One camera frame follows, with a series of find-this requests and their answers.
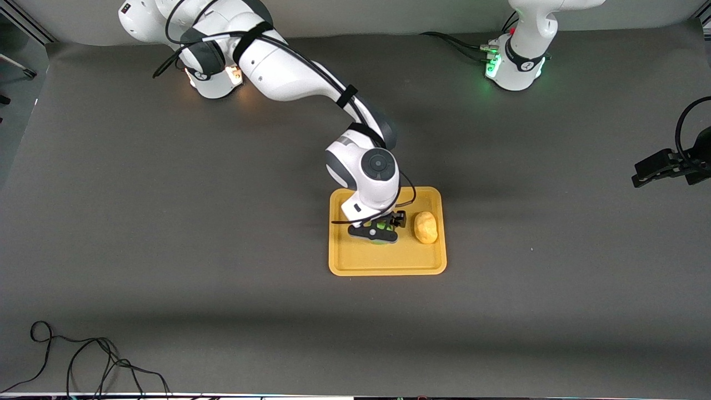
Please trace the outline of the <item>yellow plastic tray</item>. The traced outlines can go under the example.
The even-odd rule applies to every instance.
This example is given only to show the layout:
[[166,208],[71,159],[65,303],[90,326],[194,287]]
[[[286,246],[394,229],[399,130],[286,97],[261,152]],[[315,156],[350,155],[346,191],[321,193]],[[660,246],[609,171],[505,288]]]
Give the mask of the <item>yellow plastic tray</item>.
[[[396,228],[395,243],[371,241],[351,236],[345,224],[328,229],[328,268],[336,276],[427,276],[439,275],[447,266],[446,236],[442,197],[434,187],[416,187],[416,200],[403,207],[404,228]],[[415,235],[414,220],[422,212],[433,215],[437,240],[421,243]]]

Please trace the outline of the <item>yellow potato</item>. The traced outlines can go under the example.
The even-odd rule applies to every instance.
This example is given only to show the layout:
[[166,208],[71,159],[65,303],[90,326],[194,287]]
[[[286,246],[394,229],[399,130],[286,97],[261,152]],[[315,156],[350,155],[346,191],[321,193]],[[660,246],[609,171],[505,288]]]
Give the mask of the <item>yellow potato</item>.
[[432,212],[417,213],[414,219],[414,235],[422,244],[432,244],[437,241],[438,222]]

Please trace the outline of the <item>dark grey table mat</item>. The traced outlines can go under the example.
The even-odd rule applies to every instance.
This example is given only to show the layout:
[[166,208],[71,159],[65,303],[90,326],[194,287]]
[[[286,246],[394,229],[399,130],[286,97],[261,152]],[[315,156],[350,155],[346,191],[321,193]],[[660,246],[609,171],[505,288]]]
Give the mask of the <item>dark grey table mat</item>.
[[697,22],[562,31],[521,93],[431,37],[291,44],[397,127],[446,270],[329,271],[327,99],[208,101],[152,79],[166,47],[56,44],[0,190],[0,390],[47,321],[175,392],[711,398],[711,180],[630,180],[711,94]]

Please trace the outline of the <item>green apple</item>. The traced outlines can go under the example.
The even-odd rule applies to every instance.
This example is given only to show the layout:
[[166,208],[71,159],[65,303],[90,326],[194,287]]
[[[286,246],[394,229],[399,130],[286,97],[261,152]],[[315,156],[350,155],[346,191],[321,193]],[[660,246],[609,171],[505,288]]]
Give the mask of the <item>green apple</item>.
[[394,244],[398,241],[398,234],[394,231],[394,226],[391,223],[379,219],[370,222],[368,238],[376,243]]

